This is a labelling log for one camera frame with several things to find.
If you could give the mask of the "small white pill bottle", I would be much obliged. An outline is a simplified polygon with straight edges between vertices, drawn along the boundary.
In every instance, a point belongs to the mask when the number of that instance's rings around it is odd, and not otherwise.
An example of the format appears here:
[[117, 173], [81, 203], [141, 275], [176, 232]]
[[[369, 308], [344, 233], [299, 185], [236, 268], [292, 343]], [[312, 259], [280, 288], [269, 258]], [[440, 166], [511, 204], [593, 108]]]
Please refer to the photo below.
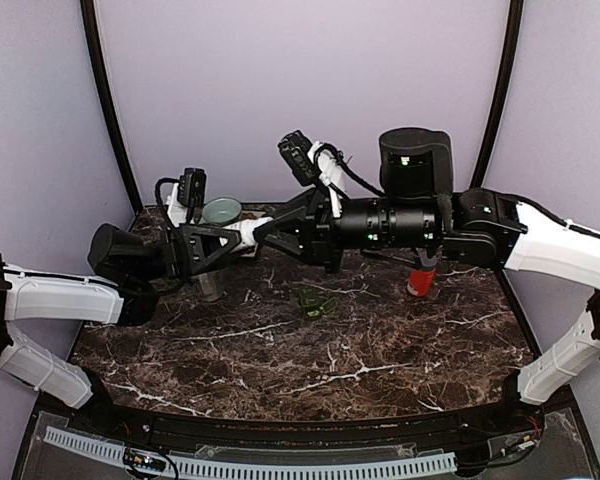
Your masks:
[[234, 248], [234, 251], [242, 251], [256, 247], [258, 242], [255, 240], [255, 230], [272, 220], [273, 218], [270, 216], [262, 216], [257, 219], [240, 220], [224, 226], [225, 230], [237, 231], [239, 233], [240, 241]]

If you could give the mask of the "orange pill bottle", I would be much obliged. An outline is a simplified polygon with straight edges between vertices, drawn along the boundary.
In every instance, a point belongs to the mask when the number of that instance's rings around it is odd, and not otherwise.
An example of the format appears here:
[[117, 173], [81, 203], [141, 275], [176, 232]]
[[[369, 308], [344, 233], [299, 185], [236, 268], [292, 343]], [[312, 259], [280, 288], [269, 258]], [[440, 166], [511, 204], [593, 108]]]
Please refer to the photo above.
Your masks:
[[417, 270], [411, 271], [409, 281], [407, 283], [408, 292], [417, 298], [422, 298], [427, 295], [435, 276], [434, 270]]

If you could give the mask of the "grey bottle cap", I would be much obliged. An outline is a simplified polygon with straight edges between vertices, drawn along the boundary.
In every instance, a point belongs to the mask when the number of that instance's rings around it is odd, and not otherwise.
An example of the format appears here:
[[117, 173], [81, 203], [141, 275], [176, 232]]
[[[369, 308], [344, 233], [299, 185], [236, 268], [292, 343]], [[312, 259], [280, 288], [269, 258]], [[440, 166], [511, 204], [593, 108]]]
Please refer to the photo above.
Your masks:
[[430, 253], [426, 249], [416, 250], [417, 258], [415, 260], [415, 269], [423, 272], [431, 272], [436, 270], [438, 263], [437, 254]]

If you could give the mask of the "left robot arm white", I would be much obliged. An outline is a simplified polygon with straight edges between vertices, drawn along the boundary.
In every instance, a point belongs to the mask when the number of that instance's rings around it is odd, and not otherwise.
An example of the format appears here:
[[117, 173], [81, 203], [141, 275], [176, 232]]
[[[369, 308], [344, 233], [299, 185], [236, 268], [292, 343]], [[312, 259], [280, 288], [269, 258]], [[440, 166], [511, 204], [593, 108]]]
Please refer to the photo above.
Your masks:
[[219, 268], [235, 253], [255, 246], [256, 223], [225, 228], [180, 225], [163, 242], [143, 240], [111, 224], [92, 239], [91, 276], [25, 271], [0, 254], [0, 370], [68, 407], [100, 436], [121, 427], [120, 412], [99, 377], [29, 339], [14, 321], [80, 320], [139, 326], [154, 315], [160, 298], [178, 292], [198, 274]]

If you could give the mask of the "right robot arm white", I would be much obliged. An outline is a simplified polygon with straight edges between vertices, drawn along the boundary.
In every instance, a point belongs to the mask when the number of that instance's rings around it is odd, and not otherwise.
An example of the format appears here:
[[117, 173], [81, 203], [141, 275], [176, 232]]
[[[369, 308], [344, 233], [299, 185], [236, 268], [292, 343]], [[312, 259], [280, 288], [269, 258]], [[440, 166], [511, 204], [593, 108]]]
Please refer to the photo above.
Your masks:
[[508, 397], [490, 413], [497, 432], [514, 432], [527, 420], [529, 405], [545, 403], [600, 360], [600, 232], [518, 195], [456, 191], [451, 141], [442, 131], [402, 127], [382, 133], [380, 184], [358, 199], [344, 191], [341, 179], [350, 168], [333, 145], [295, 131], [278, 149], [303, 192], [275, 210], [254, 236], [304, 264], [336, 272], [347, 249], [411, 248], [426, 257], [544, 273], [593, 289], [571, 329], [509, 377]]

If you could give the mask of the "teal ceramic bowl on plate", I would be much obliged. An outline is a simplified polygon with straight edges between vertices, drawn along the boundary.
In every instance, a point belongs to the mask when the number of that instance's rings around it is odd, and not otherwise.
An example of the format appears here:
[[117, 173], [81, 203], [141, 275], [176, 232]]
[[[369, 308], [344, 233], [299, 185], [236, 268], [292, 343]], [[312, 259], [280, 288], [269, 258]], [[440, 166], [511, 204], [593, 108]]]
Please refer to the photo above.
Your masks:
[[241, 203], [230, 197], [219, 197], [204, 205], [201, 222], [211, 225], [226, 226], [239, 220], [242, 213]]

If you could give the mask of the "black left corner frame post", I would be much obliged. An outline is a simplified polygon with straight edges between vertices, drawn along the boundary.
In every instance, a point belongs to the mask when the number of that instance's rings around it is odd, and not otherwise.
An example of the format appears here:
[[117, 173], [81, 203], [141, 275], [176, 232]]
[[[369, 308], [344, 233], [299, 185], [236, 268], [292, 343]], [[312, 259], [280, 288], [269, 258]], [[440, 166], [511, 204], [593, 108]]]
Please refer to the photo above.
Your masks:
[[116, 166], [131, 209], [135, 214], [139, 214], [143, 210], [143, 202], [132, 171], [109, 82], [96, 2], [80, 0], [79, 4], [92, 75]]

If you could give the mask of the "black corner frame post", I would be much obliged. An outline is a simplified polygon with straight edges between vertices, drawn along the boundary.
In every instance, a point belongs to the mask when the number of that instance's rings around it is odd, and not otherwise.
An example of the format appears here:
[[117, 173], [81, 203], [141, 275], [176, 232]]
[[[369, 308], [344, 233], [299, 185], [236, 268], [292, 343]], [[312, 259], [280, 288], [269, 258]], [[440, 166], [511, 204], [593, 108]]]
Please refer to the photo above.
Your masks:
[[517, 46], [524, 11], [523, 0], [510, 0], [502, 52], [494, 85], [492, 101], [485, 125], [483, 138], [470, 181], [470, 187], [482, 187], [486, 179], [502, 116], [508, 96], [511, 76], [515, 64]]
[[92, 75], [116, 166], [131, 209], [135, 214], [139, 214], [143, 210], [143, 202], [132, 171], [109, 82], [96, 2], [80, 0], [79, 4]]

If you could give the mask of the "black front table rail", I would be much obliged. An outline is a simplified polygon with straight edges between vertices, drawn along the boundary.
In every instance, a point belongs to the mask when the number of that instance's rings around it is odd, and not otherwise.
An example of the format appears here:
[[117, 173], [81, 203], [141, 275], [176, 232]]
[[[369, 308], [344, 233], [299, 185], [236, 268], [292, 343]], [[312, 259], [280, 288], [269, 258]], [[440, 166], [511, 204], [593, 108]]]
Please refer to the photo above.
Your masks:
[[441, 448], [465, 451], [483, 447], [500, 436], [545, 430], [553, 412], [579, 408], [572, 390], [563, 386], [541, 406], [516, 404], [509, 400], [425, 414], [380, 416], [363, 420], [343, 417], [327, 419], [306, 408], [302, 419], [264, 421], [226, 419], [200, 412], [151, 395], [132, 385], [140, 407], [115, 402], [112, 410], [119, 421], [113, 440], [129, 441], [140, 447], [164, 452], [191, 450], [202, 444], [275, 450], [371, 448], [413, 443], [421, 450]]

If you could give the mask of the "black right corner frame post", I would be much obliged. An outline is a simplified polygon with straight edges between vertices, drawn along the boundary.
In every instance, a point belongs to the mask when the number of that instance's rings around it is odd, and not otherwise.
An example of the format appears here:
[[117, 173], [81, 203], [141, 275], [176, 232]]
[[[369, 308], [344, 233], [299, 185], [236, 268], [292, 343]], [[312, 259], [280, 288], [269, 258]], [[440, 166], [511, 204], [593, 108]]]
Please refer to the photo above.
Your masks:
[[523, 0], [510, 0], [502, 52], [494, 85], [492, 101], [485, 125], [483, 138], [470, 181], [470, 187], [482, 187], [486, 179], [502, 116], [508, 96], [511, 76], [515, 64], [517, 46], [524, 11]]

